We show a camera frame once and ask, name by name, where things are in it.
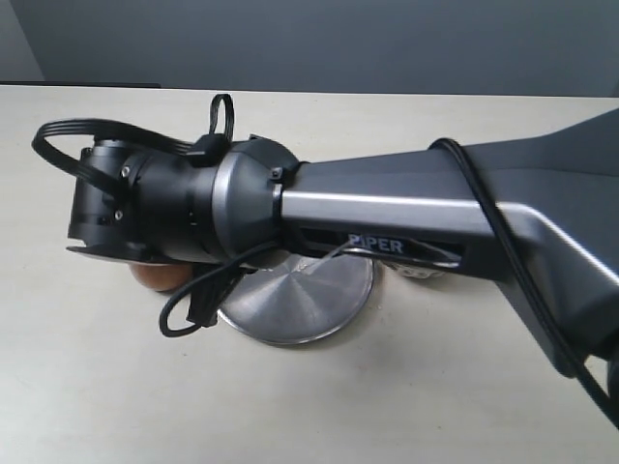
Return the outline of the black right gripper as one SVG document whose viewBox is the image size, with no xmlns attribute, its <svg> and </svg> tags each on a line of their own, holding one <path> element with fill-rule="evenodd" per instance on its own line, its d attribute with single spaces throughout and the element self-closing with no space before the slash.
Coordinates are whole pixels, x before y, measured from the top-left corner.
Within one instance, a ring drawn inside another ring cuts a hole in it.
<svg viewBox="0 0 619 464">
<path fill-rule="evenodd" d="M 92 148 L 82 151 L 80 160 L 129 187 L 136 168 L 152 154 L 143 145 L 97 139 Z M 83 180 L 75 182 L 68 238 L 74 243 L 67 251 L 75 254 L 125 264 L 155 263 L 155 253 L 136 231 L 132 202 L 118 200 Z"/>
</svg>

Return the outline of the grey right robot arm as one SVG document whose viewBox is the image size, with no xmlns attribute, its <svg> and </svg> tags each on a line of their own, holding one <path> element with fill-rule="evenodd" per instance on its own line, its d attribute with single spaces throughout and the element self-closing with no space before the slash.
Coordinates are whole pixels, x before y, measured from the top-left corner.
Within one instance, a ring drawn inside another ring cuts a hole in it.
<svg viewBox="0 0 619 464">
<path fill-rule="evenodd" d="M 278 142 L 191 145 L 100 122 L 78 251 L 222 263 L 275 242 L 494 281 L 555 368 L 618 357 L 618 114 L 533 138 L 302 162 Z"/>
</svg>

